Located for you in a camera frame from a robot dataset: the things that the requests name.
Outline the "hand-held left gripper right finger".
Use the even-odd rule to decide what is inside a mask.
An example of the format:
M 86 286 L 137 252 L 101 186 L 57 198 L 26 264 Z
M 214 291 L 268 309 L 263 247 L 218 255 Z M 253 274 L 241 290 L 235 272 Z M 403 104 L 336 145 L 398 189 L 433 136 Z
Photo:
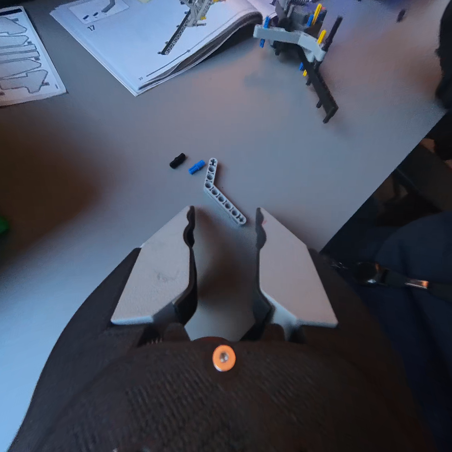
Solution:
M 262 207 L 256 210 L 257 324 L 276 324 L 285 336 L 301 326 L 335 328 L 336 314 L 308 247 Z

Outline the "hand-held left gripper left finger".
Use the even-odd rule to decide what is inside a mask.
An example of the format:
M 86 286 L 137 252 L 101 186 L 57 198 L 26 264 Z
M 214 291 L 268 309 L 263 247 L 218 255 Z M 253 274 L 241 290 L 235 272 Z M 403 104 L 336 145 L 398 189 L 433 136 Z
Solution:
M 194 206 L 183 208 L 139 249 L 117 306 L 114 325 L 186 325 L 197 309 Z

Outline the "grey bent lego beam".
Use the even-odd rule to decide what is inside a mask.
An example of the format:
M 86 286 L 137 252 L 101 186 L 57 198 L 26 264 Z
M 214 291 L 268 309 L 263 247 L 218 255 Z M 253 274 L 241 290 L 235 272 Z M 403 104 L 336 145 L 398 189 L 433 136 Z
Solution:
M 206 177 L 204 181 L 204 192 L 214 200 L 214 202 L 225 212 L 229 218 L 238 226 L 246 224 L 246 217 L 240 210 L 228 199 L 227 196 L 215 185 L 215 176 L 218 168 L 216 158 L 210 158 L 207 163 Z

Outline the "partly built lego model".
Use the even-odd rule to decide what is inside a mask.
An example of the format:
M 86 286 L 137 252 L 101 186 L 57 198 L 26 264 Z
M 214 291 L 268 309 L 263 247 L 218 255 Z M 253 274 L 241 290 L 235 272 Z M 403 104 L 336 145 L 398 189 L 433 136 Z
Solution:
M 329 33 L 323 28 L 328 10 L 319 1 L 271 1 L 275 9 L 261 25 L 256 25 L 253 37 L 259 39 L 259 46 L 268 43 L 276 56 L 283 52 L 297 54 L 300 59 L 299 70 L 312 86 L 318 97 L 317 109 L 323 109 L 323 123 L 335 116 L 339 107 L 331 94 L 320 67 L 332 45 L 334 37 L 342 24 L 338 16 Z

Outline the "open lego instruction booklet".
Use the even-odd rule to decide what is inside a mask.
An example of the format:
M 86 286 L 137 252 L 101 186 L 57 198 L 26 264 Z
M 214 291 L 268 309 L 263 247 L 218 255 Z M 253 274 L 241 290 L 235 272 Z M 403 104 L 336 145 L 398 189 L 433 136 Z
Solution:
M 50 12 L 134 96 L 273 14 L 269 0 L 73 1 Z

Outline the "white sticker sheet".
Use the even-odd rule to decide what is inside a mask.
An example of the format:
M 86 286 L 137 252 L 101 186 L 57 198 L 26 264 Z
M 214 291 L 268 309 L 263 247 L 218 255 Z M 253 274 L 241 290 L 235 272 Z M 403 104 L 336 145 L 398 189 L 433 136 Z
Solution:
M 65 85 L 24 7 L 1 8 L 1 107 L 65 93 Z

